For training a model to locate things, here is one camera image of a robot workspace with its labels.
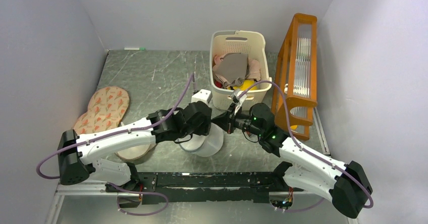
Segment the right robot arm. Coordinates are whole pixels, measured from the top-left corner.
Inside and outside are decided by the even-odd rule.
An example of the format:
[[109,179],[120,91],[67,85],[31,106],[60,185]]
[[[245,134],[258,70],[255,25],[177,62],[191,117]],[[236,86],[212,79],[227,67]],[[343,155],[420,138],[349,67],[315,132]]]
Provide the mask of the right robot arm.
[[306,190],[330,201],[348,218],[357,218],[363,208],[372,207],[373,190],[362,165],[335,160],[293,140],[275,125],[275,116],[266,104],[255,104],[248,114],[231,104],[211,121],[229,134],[239,129],[255,135],[267,153],[283,160],[277,167],[279,173],[272,178],[277,190]]

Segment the white mesh laundry bag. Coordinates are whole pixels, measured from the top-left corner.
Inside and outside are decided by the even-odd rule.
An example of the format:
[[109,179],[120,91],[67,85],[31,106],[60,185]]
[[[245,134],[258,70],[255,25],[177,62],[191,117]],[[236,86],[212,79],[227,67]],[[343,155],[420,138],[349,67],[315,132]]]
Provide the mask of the white mesh laundry bag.
[[182,150],[200,157],[210,157],[216,154],[223,146],[224,132],[216,124],[211,123],[207,136],[193,135],[189,141],[180,143]]

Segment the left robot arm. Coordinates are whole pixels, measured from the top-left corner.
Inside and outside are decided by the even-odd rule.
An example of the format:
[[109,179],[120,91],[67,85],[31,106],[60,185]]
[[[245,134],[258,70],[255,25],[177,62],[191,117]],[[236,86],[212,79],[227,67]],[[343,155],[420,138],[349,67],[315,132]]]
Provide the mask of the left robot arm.
[[60,183],[74,185],[92,179],[121,186],[128,192],[139,187],[136,167],[116,163],[105,156],[136,146],[173,141],[179,144],[189,137],[209,134],[212,109],[204,102],[192,102],[185,108],[160,109],[122,127],[78,135],[75,130],[62,133],[58,150]]

